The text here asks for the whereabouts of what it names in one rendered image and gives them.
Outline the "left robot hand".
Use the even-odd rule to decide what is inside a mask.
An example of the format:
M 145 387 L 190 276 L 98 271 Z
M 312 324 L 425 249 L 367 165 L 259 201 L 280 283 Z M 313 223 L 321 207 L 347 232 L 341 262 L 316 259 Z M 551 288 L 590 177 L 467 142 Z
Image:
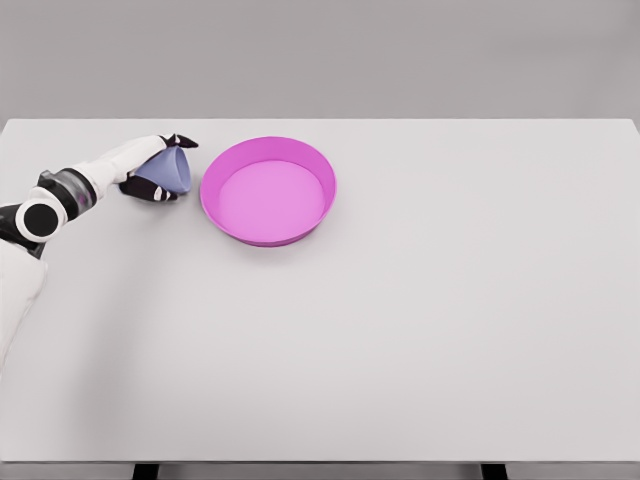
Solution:
M 173 134 L 169 137 L 149 136 L 138 138 L 124 146 L 124 150 L 115 157 L 118 167 L 124 169 L 124 180 L 119 182 L 120 191 L 128 196 L 148 202 L 173 202 L 180 196 L 169 192 L 159 185 L 135 175 L 135 171 L 145 162 L 169 147 L 179 146 L 186 154 L 187 149 L 198 147 L 194 140 Z

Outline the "lavender blue cup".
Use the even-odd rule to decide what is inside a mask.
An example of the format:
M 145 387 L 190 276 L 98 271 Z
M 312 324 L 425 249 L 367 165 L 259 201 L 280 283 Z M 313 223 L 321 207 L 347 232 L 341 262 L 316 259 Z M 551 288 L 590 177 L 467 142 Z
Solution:
M 192 188 L 189 163 L 179 146 L 169 147 L 153 156 L 135 171 L 135 175 L 179 195 Z

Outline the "pink round plate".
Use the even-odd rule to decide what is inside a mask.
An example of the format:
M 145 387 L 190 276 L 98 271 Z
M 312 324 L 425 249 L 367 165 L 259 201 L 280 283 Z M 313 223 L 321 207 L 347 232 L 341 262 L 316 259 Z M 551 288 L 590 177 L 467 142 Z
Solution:
M 216 227 L 258 247 L 285 246 L 309 235 L 336 194 L 336 173 L 319 150 L 277 136 L 245 140 L 220 153 L 199 189 Z

